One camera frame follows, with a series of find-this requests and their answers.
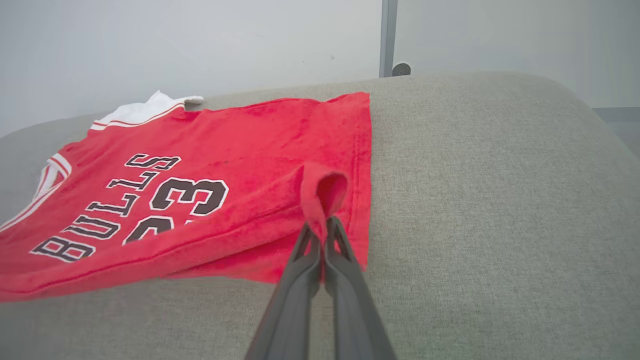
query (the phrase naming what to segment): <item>white wall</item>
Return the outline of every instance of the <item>white wall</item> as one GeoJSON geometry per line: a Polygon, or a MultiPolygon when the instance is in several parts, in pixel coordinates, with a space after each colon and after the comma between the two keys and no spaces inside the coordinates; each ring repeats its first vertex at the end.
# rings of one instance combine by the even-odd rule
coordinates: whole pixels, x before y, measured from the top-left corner
{"type": "Polygon", "coordinates": [[[537,74],[594,108],[640,106],[640,0],[398,0],[399,61],[537,74]]]}
{"type": "Polygon", "coordinates": [[[378,77],[381,0],[0,1],[0,136],[170,96],[378,77]]]}

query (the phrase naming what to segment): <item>jersey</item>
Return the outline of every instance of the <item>jersey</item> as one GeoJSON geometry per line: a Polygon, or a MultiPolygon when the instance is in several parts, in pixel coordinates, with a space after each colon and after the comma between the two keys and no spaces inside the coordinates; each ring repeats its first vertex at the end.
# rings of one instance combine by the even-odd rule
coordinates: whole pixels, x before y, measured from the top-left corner
{"type": "Polygon", "coordinates": [[[0,227],[0,300],[153,277],[277,282],[305,222],[367,261],[369,96],[186,111],[160,92],[95,121],[0,227]]]}

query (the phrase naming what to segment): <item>white stripe trim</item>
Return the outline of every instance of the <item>white stripe trim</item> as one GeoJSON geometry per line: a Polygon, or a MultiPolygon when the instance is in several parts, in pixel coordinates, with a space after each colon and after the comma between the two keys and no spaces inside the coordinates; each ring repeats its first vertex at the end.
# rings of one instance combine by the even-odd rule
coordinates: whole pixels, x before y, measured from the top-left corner
{"type": "Polygon", "coordinates": [[[60,155],[58,153],[56,153],[53,156],[51,156],[51,158],[52,159],[56,159],[56,160],[58,160],[58,162],[60,162],[60,165],[62,165],[62,167],[65,170],[65,171],[63,171],[63,173],[66,173],[67,176],[71,175],[71,164],[67,161],[67,159],[65,159],[62,155],[60,155]]]}
{"type": "Polygon", "coordinates": [[[184,108],[185,102],[199,104],[203,100],[204,98],[200,96],[189,96],[174,100],[158,91],[145,103],[128,104],[117,108],[113,113],[93,122],[90,129],[100,131],[109,126],[140,126],[165,116],[177,108],[184,108]]]}
{"type": "Polygon", "coordinates": [[[40,207],[40,205],[44,202],[44,200],[47,200],[47,198],[49,198],[56,191],[56,189],[58,189],[60,185],[62,185],[62,183],[65,182],[65,180],[71,174],[71,164],[69,164],[67,159],[65,159],[62,155],[56,153],[54,156],[51,157],[51,159],[47,160],[47,162],[49,162],[49,165],[47,166],[49,167],[49,175],[47,175],[46,177],[47,179],[44,179],[43,187],[39,191],[39,194],[33,199],[33,201],[31,201],[29,205],[26,206],[26,208],[24,208],[22,211],[17,213],[17,215],[15,215],[13,218],[9,219],[7,222],[2,224],[2,226],[0,226],[0,232],[7,230],[11,226],[19,223],[29,215],[33,214],[33,212],[40,207]],[[56,159],[60,163],[60,165],[62,165],[63,168],[61,168],[57,162],[53,161],[53,159],[56,159]],[[63,179],[59,184],[51,188],[51,185],[53,184],[53,182],[55,182],[56,178],[58,177],[58,174],[62,174],[63,179]]]}
{"type": "Polygon", "coordinates": [[[49,175],[49,172],[47,171],[48,169],[49,165],[42,168],[42,171],[40,172],[40,181],[38,182],[38,187],[36,188],[36,193],[33,195],[32,200],[35,200],[40,195],[40,193],[42,193],[42,188],[45,181],[44,179],[49,175]]]}
{"type": "Polygon", "coordinates": [[[58,177],[58,174],[62,174],[57,168],[54,168],[51,165],[47,165],[47,167],[45,167],[43,171],[47,174],[47,176],[44,178],[44,181],[42,182],[42,184],[38,187],[38,189],[40,190],[38,191],[36,196],[33,197],[34,200],[37,197],[42,196],[42,194],[48,192],[53,186],[53,184],[56,182],[56,178],[58,177]]]}

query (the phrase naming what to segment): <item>gray upholstery fabric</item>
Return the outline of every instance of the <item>gray upholstery fabric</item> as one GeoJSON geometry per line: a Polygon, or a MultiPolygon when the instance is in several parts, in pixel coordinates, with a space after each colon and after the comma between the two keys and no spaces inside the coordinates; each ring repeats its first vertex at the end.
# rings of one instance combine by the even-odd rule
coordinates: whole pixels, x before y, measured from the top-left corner
{"type": "MultiPolygon", "coordinates": [[[[400,77],[214,97],[371,93],[369,283],[400,359],[640,357],[640,163],[583,102],[510,73],[400,77]]],[[[0,221],[94,117],[0,139],[0,221]]],[[[0,304],[3,359],[239,359],[273,289],[151,280],[0,304]]],[[[314,300],[312,359],[333,358],[314,300]]]]}

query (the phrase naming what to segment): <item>red fabric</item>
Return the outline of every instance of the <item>red fabric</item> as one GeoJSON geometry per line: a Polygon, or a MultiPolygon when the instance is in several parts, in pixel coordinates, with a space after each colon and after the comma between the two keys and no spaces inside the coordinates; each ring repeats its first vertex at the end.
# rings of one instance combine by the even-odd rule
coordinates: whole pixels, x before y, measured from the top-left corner
{"type": "MultiPolygon", "coordinates": [[[[90,291],[162,276],[220,275],[277,282],[303,223],[309,222],[322,239],[326,236],[324,221],[332,214],[342,220],[360,264],[367,263],[371,207],[368,94],[343,95],[326,102],[280,99],[219,111],[184,111],[178,106],[138,126],[92,127],[84,140],[64,146],[58,154],[62,160],[54,156],[49,162],[62,169],[53,189],[36,195],[33,213],[0,231],[2,301],[90,291]],[[148,156],[133,158],[136,154],[148,156]],[[152,157],[179,157],[180,161],[167,170],[155,168],[166,161],[143,167],[145,159],[152,157]],[[125,166],[132,158],[141,165],[125,166]],[[64,160],[70,169],[65,169],[64,160]],[[142,191],[108,187],[119,179],[142,182],[145,171],[157,174],[142,191]],[[199,204],[203,208],[209,204],[209,193],[195,192],[190,202],[181,202],[183,193],[170,190],[163,198],[161,188],[170,178],[194,183],[222,180],[228,191],[220,208],[195,216],[191,213],[199,204]],[[123,206],[126,194],[138,196],[126,217],[87,210],[94,202],[123,206]],[[166,209],[152,208],[167,203],[171,204],[166,209]],[[152,229],[123,245],[141,220],[158,216],[166,221],[170,218],[173,229],[159,234],[152,229]],[[117,224],[119,229],[107,239],[69,231],[81,217],[117,224]],[[60,243],[49,242],[46,250],[34,251],[52,237],[95,250],[73,261],[43,256],[42,251],[58,251],[60,243]]],[[[97,232],[108,229],[80,226],[97,232]]],[[[82,253],[70,249],[69,256],[82,253]]]]}

